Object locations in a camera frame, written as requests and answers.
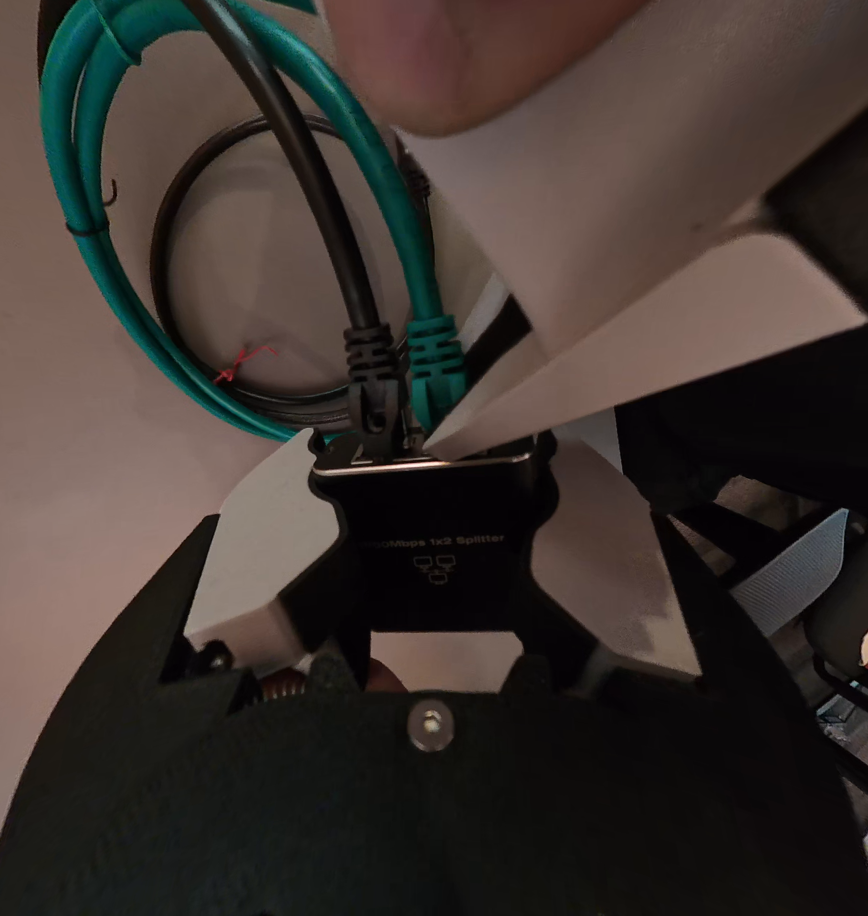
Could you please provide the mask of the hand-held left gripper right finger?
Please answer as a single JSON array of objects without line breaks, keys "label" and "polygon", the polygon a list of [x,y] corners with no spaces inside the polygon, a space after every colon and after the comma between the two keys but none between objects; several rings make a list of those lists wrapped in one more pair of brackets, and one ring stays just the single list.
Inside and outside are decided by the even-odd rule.
[{"label": "hand-held left gripper right finger", "polygon": [[536,503],[509,620],[554,691],[615,671],[690,683],[701,664],[646,500],[587,443],[535,441]]}]

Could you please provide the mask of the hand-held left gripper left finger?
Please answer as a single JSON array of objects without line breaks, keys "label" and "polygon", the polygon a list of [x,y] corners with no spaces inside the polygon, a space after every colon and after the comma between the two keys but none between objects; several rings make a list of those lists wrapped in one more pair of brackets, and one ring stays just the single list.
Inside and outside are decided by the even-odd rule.
[{"label": "hand-held left gripper left finger", "polygon": [[258,678],[316,653],[360,602],[347,522],[311,482],[314,438],[296,433],[230,492],[191,601],[193,647],[218,640]]}]

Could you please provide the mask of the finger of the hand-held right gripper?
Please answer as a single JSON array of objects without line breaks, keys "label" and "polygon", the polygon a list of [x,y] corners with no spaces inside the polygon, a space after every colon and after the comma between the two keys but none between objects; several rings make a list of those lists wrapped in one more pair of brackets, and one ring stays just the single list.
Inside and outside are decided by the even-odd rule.
[{"label": "finger of the hand-held right gripper", "polygon": [[868,107],[868,2],[651,2],[508,112],[405,144],[554,354]]},{"label": "finger of the hand-held right gripper", "polygon": [[457,461],[866,323],[839,281],[791,239],[735,235],[559,354],[545,355],[527,335],[427,450]]}]

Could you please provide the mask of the black ethernet splitter box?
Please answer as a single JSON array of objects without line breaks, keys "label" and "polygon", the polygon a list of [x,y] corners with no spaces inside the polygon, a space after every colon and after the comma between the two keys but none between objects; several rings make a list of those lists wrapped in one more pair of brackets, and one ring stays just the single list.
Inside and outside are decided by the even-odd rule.
[{"label": "black ethernet splitter box", "polygon": [[354,433],[327,445],[312,478],[357,549],[361,624],[522,638],[523,567],[550,513],[555,451],[550,432],[452,463],[423,453],[374,463]]}]

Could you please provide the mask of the person's right hand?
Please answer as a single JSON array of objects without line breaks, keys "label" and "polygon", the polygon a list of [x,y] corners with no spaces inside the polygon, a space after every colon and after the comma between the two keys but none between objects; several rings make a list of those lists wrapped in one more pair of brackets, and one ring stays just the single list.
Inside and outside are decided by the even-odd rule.
[{"label": "person's right hand", "polygon": [[611,38],[644,1],[317,2],[349,84],[384,122],[484,124]]}]

